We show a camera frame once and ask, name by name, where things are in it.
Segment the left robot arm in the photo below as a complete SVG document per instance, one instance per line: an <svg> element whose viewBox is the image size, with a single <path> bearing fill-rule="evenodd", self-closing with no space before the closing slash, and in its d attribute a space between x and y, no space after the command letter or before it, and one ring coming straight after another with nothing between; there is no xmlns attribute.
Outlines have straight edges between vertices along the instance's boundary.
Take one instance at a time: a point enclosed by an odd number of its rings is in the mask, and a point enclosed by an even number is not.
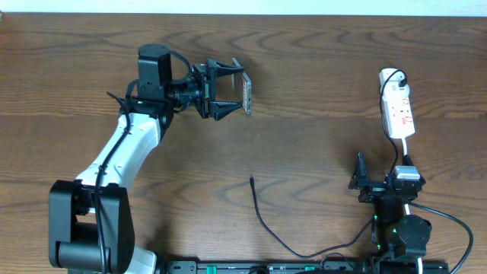
<svg viewBox="0 0 487 274"><path fill-rule="evenodd" d="M173 57L186 64L180 79L173 78ZM129 190L175 114L195 107L203 119L219 121L243 106L216 98L218 78L243 72L236 61L190 65L162 44L138 48L138 78L115 98L119 118L110 140L86 170L74 180L57 180L49 191L51 266L79 273L167 271L159 255L135 243Z"/></svg>

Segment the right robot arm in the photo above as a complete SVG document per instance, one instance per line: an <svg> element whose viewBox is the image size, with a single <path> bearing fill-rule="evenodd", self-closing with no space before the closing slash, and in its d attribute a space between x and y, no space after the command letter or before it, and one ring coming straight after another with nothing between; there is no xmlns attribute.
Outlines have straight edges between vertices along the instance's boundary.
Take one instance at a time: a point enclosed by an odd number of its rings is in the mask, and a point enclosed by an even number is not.
<svg viewBox="0 0 487 274"><path fill-rule="evenodd" d="M425 184L408 156L382 181L370 180L362 154L358 154L349 189L359 190L358 201L374 206L372 242L378 254L370 258L372 273L422 273L422 257L431 236L431 222L406 208Z"/></svg>

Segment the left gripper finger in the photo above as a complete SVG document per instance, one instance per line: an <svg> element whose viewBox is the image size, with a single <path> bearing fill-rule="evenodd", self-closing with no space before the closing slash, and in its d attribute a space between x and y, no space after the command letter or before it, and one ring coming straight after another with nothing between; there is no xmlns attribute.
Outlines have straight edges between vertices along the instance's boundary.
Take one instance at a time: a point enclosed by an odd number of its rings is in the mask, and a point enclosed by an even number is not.
<svg viewBox="0 0 487 274"><path fill-rule="evenodd" d="M215 121L219 121L229 113L240 109L242 103L235 101L211 101L208 106L210 116Z"/></svg>
<svg viewBox="0 0 487 274"><path fill-rule="evenodd" d="M243 66L215 61L215 73L217 76L234 75L241 72L244 72Z"/></svg>

